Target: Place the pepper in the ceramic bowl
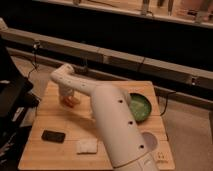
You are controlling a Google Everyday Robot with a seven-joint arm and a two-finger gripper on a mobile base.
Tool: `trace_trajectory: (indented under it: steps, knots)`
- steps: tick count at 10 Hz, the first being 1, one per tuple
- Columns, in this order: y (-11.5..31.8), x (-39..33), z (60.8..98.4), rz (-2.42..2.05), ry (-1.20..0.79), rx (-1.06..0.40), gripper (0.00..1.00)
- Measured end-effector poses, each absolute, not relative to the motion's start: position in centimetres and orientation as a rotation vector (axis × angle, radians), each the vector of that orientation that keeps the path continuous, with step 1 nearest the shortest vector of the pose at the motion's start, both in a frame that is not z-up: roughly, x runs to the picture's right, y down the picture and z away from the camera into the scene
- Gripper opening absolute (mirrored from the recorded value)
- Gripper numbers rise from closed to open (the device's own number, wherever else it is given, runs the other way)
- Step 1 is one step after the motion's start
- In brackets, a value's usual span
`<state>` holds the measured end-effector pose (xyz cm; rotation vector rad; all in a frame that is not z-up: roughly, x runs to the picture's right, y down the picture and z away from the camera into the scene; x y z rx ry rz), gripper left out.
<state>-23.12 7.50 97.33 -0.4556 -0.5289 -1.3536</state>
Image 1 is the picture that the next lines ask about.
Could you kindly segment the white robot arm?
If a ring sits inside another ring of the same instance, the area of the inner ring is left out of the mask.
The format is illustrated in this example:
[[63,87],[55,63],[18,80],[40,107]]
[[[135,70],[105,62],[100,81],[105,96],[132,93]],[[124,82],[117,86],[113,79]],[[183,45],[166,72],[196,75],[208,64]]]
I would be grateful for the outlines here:
[[93,116],[114,171],[159,171],[129,108],[130,94],[109,82],[79,78],[70,64],[51,73],[59,92],[90,97]]

